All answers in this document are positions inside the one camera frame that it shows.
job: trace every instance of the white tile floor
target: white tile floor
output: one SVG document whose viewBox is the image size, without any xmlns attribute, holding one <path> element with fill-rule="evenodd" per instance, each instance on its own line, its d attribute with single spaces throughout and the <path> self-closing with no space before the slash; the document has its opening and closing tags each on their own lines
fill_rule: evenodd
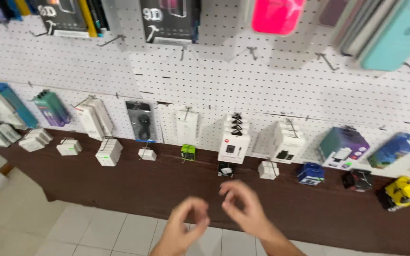
<svg viewBox="0 0 410 256">
<path fill-rule="evenodd" d="M 159 241 L 166 222 L 61 201 L 49 203 L 42 189 L 15 169 L 0 191 L 0 255 L 146 256 Z M 307 255 L 382 255 L 293 243 Z M 254 236 L 209 227 L 186 251 L 186 256 L 208 255 L 266 253 Z"/>
</svg>

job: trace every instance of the person's right hand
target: person's right hand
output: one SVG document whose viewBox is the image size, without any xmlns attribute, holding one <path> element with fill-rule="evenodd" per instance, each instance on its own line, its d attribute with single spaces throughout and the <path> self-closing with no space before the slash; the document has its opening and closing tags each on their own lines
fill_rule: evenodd
<svg viewBox="0 0 410 256">
<path fill-rule="evenodd" d="M 227 193 L 222 208 L 236 222 L 242 230 L 257 238 L 270 236 L 273 225 L 265 216 L 257 194 L 240 180 L 227 181 L 221 184 L 220 195 Z M 235 199 L 240 199 L 243 211 L 235 206 Z"/>
</svg>

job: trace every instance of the dark wooden panel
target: dark wooden panel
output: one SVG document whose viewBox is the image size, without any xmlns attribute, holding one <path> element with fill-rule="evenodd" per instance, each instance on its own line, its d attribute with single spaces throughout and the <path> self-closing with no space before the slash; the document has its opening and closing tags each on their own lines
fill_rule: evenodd
<svg viewBox="0 0 410 256">
<path fill-rule="evenodd" d="M 212 226 L 239 230 L 223 212 L 217 175 L 217 153 L 198 150 L 197 161 L 182 164 L 180 147 L 151 144 L 155 162 L 139 160 L 142 142 L 120 139 L 124 149 L 116 167 L 103 167 L 94 157 L 100 142 L 86 134 L 49 130 L 55 139 L 42 150 L 28 153 L 18 145 L 0 154 L 35 180 L 50 200 L 62 200 L 138 215 L 167 219 L 171 209 L 188 195 L 210 204 Z M 83 152 L 62 157 L 55 146 L 63 137 L 79 140 Z M 358 251 L 410 255 L 410 207 L 395 213 L 382 209 L 374 192 L 344 190 L 344 171 L 328 169 L 326 182 L 308 186 L 296 181 L 300 165 L 279 164 L 275 180 L 260 179 L 261 159 L 246 157 L 234 178 L 257 193 L 266 215 L 289 238 Z M 392 179 L 375 178 L 375 189 Z"/>
</svg>

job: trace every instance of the teal phone case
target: teal phone case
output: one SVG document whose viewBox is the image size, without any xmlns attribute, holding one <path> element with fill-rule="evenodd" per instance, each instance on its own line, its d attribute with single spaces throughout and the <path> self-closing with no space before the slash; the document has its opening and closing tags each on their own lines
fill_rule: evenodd
<svg viewBox="0 0 410 256">
<path fill-rule="evenodd" d="M 410 0 L 404 0 L 365 56 L 361 67 L 394 71 L 410 56 Z"/>
</svg>

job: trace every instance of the hand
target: hand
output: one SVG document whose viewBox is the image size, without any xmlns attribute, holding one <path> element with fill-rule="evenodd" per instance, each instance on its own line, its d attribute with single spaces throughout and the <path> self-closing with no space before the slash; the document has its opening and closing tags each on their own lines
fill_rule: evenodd
<svg viewBox="0 0 410 256">
<path fill-rule="evenodd" d="M 222 208 L 246 233 L 266 239 L 276 230 L 265 216 L 257 194 L 248 185 L 240 180 L 224 182 L 219 194 L 225 193 L 227 195 Z M 245 205 L 243 211 L 234 205 L 237 198 Z"/>
<path fill-rule="evenodd" d="M 191 210 L 194 211 L 197 225 L 195 229 L 188 231 L 184 222 Z M 194 241 L 202 236 L 210 224 L 207 211 L 208 203 L 203 199 L 192 196 L 186 198 L 172 210 L 161 239 L 153 248 L 150 256 L 182 255 Z"/>
</svg>

